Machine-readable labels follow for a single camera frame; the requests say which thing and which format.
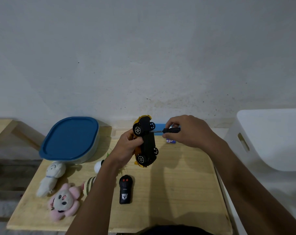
forearm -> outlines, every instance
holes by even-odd
[[[249,235],[296,234],[296,219],[260,184],[224,140],[217,140],[207,153]]]
[[[66,235],[108,234],[118,165],[108,157]]]

pink stuffed toy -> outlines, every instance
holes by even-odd
[[[69,183],[63,184],[61,189],[49,200],[48,208],[51,209],[51,219],[53,221],[58,221],[63,216],[69,217],[74,215],[79,208],[77,199],[80,195],[80,187],[71,187]]]

black tire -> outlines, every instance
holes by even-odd
[[[141,129],[141,127],[139,126],[138,123],[135,124],[135,125],[133,126],[133,133],[134,133],[136,136],[140,136],[140,135],[141,135],[141,133],[142,133],[142,129]]]
[[[143,165],[143,164],[145,164],[145,163],[147,162],[147,158],[146,158],[145,155],[138,154],[138,155],[136,156],[136,161],[137,161],[139,164]]]
[[[153,154],[155,156],[159,154],[159,150],[156,147],[153,148]]]
[[[154,130],[156,128],[156,125],[154,122],[150,122],[150,130]]]

hand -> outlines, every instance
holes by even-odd
[[[166,128],[171,125],[173,127],[180,125],[181,131],[178,133],[165,133],[162,137],[181,142],[189,147],[200,148],[205,152],[216,145],[216,142],[222,140],[204,120],[192,115],[172,117],[166,123]]]
[[[108,156],[108,159],[115,161],[118,168],[121,169],[132,158],[135,147],[142,145],[143,142],[142,137],[133,139],[133,130],[130,129],[121,135],[116,146]]]

toy car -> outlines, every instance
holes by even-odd
[[[143,144],[135,148],[135,164],[141,167],[150,166],[156,159],[159,150],[156,148],[155,136],[150,130],[154,130],[156,125],[150,122],[149,115],[143,115],[134,122],[134,138],[140,136],[143,138]]]
[[[143,136],[148,134],[149,131],[154,130],[156,125],[154,122],[150,122],[151,116],[150,115],[142,115],[138,117],[138,119],[133,124],[133,133],[136,136]]]

